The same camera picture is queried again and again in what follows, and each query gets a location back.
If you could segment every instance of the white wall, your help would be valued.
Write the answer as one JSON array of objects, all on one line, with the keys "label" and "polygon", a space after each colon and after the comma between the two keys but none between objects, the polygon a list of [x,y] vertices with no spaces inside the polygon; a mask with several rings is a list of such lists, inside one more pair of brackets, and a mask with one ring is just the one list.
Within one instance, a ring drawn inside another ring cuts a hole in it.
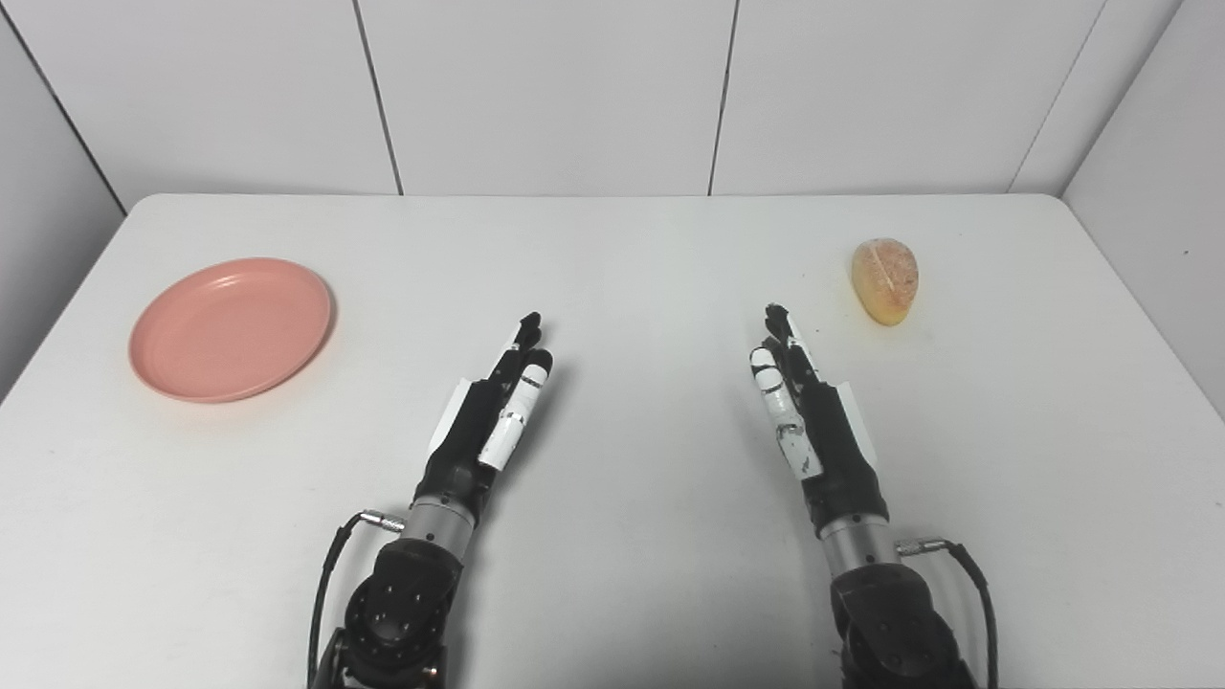
[{"label": "white wall", "polygon": [[1172,6],[741,0],[714,192],[1057,194]]},{"label": "white wall", "polygon": [[706,194],[734,0],[361,0],[405,194]]},{"label": "white wall", "polygon": [[[704,194],[737,7],[4,1],[127,205]],[[713,189],[1058,194],[1175,5],[740,0]]]},{"label": "white wall", "polygon": [[0,17],[0,398],[121,218]]},{"label": "white wall", "polygon": [[1065,200],[1225,412],[1225,2],[1182,4]]},{"label": "white wall", "polygon": [[156,191],[394,194],[344,0],[4,0],[103,173]]}]

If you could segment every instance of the silver cylinder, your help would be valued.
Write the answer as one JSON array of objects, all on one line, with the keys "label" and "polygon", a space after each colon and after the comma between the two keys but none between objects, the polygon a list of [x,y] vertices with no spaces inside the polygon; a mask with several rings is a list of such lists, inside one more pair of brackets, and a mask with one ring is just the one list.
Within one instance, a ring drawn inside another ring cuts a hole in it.
[{"label": "silver cylinder", "polygon": [[835,577],[864,565],[899,561],[889,537],[889,522],[880,515],[837,519],[827,523],[817,537],[826,550],[829,574]]},{"label": "silver cylinder", "polygon": [[419,498],[408,510],[401,538],[429,541],[463,561],[468,541],[477,528],[472,514],[453,500],[425,495]]}]

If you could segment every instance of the bread roll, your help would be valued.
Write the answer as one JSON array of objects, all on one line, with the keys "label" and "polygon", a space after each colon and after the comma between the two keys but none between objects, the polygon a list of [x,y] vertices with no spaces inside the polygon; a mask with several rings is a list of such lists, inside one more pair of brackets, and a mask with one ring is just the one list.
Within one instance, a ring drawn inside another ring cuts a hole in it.
[{"label": "bread roll", "polygon": [[870,239],[855,249],[850,280],[867,315],[881,325],[898,325],[919,289],[919,264],[897,239]]}]

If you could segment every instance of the pink plate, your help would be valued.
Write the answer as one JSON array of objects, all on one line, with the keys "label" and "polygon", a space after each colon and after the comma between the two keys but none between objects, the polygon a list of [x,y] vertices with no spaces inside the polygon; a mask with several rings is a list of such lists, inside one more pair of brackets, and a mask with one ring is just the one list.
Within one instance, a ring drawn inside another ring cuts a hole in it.
[{"label": "pink plate", "polygon": [[192,402],[229,402],[284,381],[318,351],[332,320],[327,286],[279,259],[239,259],[189,275],[132,329],[132,369]]}]

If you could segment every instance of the robotic arm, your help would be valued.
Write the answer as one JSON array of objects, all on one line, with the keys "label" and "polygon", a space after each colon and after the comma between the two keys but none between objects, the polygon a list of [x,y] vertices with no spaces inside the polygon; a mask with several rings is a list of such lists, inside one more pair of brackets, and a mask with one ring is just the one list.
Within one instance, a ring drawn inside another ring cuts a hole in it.
[{"label": "robotic arm", "polygon": [[843,687],[974,689],[927,584],[899,560],[948,549],[984,596],[987,684],[996,689],[995,615],[982,573],[960,544],[925,539],[894,546],[873,468],[876,452],[849,385],[821,380],[786,309],[767,306],[766,327],[771,336],[750,354],[750,364],[833,576]]},{"label": "robotic arm", "polygon": [[[311,689],[441,689],[443,628],[497,473],[518,444],[552,357],[537,349],[540,314],[519,321],[489,378],[461,380],[430,440],[430,459],[404,519],[368,510],[337,531],[323,563],[311,620]],[[353,592],[318,658],[320,617],[341,548],[359,522],[398,535],[379,552],[374,573]]]}]

